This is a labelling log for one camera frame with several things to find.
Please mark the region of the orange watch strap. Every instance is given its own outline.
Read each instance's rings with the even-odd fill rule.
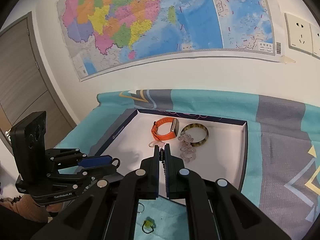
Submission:
[[[153,135],[153,138],[157,141],[167,141],[167,140],[175,138],[176,135],[173,131],[170,131],[169,133],[164,134],[164,135],[157,134],[158,128],[160,125],[167,123],[167,122],[173,122],[173,120],[174,120],[173,117],[165,117],[165,118],[162,118],[162,119],[154,122],[152,129],[151,129],[151,133]]]

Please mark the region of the metal bolt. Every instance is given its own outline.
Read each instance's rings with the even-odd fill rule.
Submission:
[[[188,169],[181,169],[181,170],[179,171],[179,173],[180,173],[181,175],[188,175],[188,174],[189,174],[189,170],[188,170]]]
[[[220,187],[225,187],[228,185],[228,182],[225,179],[219,179],[217,183]]]
[[[137,174],[138,176],[143,176],[144,174],[146,174],[146,171],[143,170],[143,169],[138,169],[138,170],[136,170],[136,174]]]
[[[108,184],[108,182],[104,179],[101,179],[97,182],[98,187],[105,187]]]

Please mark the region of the clear ring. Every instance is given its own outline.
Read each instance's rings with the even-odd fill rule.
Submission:
[[[142,203],[140,203],[140,202],[138,203],[138,207],[139,207],[139,205],[143,206],[143,210],[141,212],[137,211],[138,214],[141,214],[144,211],[144,205]]]

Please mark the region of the gray door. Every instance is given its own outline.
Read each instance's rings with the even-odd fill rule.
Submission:
[[[72,128],[61,114],[49,91],[46,91],[31,106],[29,106],[13,125],[36,111],[47,112],[44,143],[46,149],[54,148],[63,138],[65,138]]]
[[[14,124],[46,91],[24,19],[0,36],[0,104],[9,122]]]

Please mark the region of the watch face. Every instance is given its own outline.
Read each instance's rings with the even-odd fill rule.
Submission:
[[[173,119],[170,131],[174,132],[176,137],[178,136],[178,132],[179,132],[179,120],[178,119],[176,119],[176,118]]]

